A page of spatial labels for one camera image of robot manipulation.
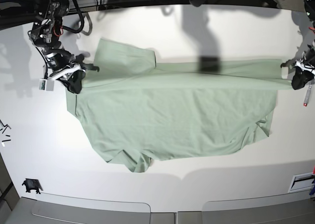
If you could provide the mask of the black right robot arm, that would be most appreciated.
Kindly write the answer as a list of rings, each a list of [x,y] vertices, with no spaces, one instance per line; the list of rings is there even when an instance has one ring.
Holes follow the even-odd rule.
[[[84,17],[77,0],[35,0],[36,20],[28,31],[28,36],[44,60],[44,76],[40,79],[39,88],[51,91],[56,81],[61,82],[66,89],[79,94],[82,81],[88,70],[97,70],[93,64],[84,63],[84,55],[74,55],[64,49],[60,37],[64,31],[80,33],[84,27]],[[80,26],[73,29],[63,25],[63,17],[73,3],[79,15]]]

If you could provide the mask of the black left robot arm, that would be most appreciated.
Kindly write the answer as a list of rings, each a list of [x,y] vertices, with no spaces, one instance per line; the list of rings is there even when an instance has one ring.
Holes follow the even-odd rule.
[[[92,12],[76,40],[110,88],[291,89],[281,65],[300,58],[315,24],[304,12],[246,5],[151,5]]]

